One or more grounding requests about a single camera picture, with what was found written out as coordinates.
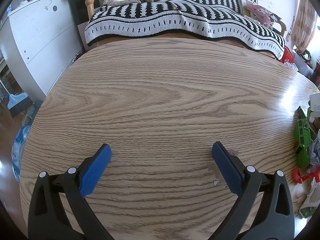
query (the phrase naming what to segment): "patterned blanket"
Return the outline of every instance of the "patterned blanket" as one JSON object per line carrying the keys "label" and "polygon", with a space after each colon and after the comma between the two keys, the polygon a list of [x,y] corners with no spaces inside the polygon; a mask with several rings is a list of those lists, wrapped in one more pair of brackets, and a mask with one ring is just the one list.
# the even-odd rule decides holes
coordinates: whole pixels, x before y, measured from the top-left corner
{"label": "patterned blanket", "polygon": [[237,41],[255,51],[271,52],[280,59],[284,53],[283,37],[240,13],[239,0],[163,0],[103,6],[88,23],[85,38],[91,45],[112,36],[187,33],[212,41]]}

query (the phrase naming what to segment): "brown curtain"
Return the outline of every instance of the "brown curtain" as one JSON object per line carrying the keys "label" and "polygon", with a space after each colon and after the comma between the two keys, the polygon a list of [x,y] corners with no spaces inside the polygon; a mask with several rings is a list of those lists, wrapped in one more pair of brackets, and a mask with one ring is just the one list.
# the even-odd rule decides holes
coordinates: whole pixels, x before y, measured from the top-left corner
{"label": "brown curtain", "polygon": [[292,41],[297,46],[297,53],[306,50],[316,30],[317,13],[309,0],[300,0],[298,15],[292,30]]}

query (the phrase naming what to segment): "broom handle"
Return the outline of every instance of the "broom handle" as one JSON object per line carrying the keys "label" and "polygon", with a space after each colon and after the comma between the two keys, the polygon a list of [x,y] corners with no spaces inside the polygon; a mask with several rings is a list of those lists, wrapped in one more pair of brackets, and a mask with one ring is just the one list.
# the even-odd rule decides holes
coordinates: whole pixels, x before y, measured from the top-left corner
{"label": "broom handle", "polygon": [[6,87],[4,86],[4,84],[2,83],[1,78],[0,78],[0,83],[1,83],[1,85],[4,87],[4,90],[7,91],[7,93],[10,95],[9,91],[7,90],[7,88],[6,88]]}

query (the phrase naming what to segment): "white dresser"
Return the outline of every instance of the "white dresser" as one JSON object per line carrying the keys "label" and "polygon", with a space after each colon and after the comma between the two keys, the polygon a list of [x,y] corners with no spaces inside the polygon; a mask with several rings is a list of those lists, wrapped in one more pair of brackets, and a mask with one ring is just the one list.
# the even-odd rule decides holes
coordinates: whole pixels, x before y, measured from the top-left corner
{"label": "white dresser", "polygon": [[0,49],[20,85],[43,102],[83,45],[67,0],[34,0],[8,14]]}

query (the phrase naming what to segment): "sofa armrest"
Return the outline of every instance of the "sofa armrest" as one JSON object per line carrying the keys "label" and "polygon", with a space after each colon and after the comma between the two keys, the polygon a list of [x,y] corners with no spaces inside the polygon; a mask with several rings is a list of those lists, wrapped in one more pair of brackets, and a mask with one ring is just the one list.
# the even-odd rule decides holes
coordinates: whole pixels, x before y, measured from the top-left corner
{"label": "sofa armrest", "polygon": [[94,1],[95,0],[85,0],[85,5],[87,6],[89,20],[91,20],[92,16],[94,15],[94,6],[93,6]]}
{"label": "sofa armrest", "polygon": [[281,26],[281,33],[280,33],[280,35],[282,36],[282,37],[284,37],[284,33],[287,31],[287,26],[284,24],[284,22],[282,22],[282,21],[277,21],[277,23],[279,23],[280,24],[280,26]]}

